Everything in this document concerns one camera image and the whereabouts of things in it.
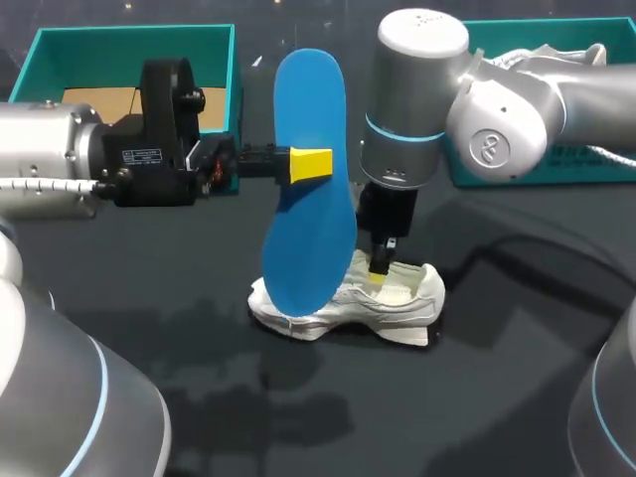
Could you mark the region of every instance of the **label sticker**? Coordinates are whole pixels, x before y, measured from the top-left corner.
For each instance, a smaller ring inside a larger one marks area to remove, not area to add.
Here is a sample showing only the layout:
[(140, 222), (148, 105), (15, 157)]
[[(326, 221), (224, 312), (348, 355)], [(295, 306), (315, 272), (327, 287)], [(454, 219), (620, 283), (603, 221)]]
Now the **label sticker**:
[(161, 149), (133, 149), (122, 151), (123, 162), (129, 166), (161, 163)]

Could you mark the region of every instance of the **logo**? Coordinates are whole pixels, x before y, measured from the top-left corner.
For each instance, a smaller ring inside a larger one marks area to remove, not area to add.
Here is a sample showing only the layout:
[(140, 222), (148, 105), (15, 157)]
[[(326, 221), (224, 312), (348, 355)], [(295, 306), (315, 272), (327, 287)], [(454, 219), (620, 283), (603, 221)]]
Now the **logo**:
[(499, 136), (497, 134), (488, 134), (481, 146), (481, 158), (486, 164), (492, 164), (497, 154), (497, 146), (499, 145)]
[(510, 144), (501, 132), (482, 129), (470, 138), (470, 155), (481, 167), (501, 167), (510, 159)]

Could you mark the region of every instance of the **sneaker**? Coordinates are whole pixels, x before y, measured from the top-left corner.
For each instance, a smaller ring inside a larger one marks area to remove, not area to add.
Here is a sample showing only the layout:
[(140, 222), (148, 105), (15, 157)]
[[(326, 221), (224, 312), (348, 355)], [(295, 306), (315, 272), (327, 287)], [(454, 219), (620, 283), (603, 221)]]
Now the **sneaker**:
[(345, 323), (363, 323), (387, 340), (424, 347), (429, 327), (444, 305), (444, 282), (432, 265), (393, 262), (382, 285), (369, 281), (369, 257), (356, 250), (345, 279), (334, 297), (310, 316), (289, 317), (273, 305), (262, 278), (247, 300), (266, 327), (292, 338), (314, 341)]

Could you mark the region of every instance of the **teal box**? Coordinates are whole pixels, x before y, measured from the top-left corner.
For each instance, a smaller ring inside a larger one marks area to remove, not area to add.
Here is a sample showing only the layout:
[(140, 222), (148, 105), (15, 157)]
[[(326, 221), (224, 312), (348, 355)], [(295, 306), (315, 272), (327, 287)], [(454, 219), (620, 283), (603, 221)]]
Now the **teal box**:
[(234, 25), (40, 29), (9, 101), (59, 102), (68, 88), (139, 87), (144, 61), (162, 58), (187, 58), (197, 86), (225, 89), (223, 127), (201, 133), (227, 132), (240, 144), (242, 85)]
[[(585, 50), (594, 43), (607, 48), (609, 65), (636, 63), (636, 26), (630, 18), (494, 20), (465, 22), (471, 51), (494, 58), (516, 49), (534, 50), (544, 44), (561, 51)], [(510, 187), (557, 184), (636, 182), (636, 169), (609, 161), (587, 147), (555, 146), (526, 176), (505, 184), (490, 184), (473, 176), (448, 150), (457, 187)], [(626, 157), (636, 159), (634, 154)]]

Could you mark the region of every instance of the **shoe sole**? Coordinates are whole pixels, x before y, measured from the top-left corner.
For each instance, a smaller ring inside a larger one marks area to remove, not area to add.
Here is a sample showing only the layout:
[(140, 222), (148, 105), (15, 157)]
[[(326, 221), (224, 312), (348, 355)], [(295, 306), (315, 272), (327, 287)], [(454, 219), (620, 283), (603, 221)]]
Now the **shoe sole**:
[[(270, 330), (301, 341), (316, 341), (340, 325), (332, 325), (319, 320), (307, 320), (305, 323), (292, 323), (284, 318), (262, 316), (252, 310), (250, 310), (250, 314), (253, 315), (259, 323)], [(419, 327), (392, 327), (391, 323), (381, 326), (373, 326), (364, 322), (362, 322), (362, 324), (387, 341), (423, 348), (436, 342), (441, 323), (440, 317), (438, 317), (430, 325)]]

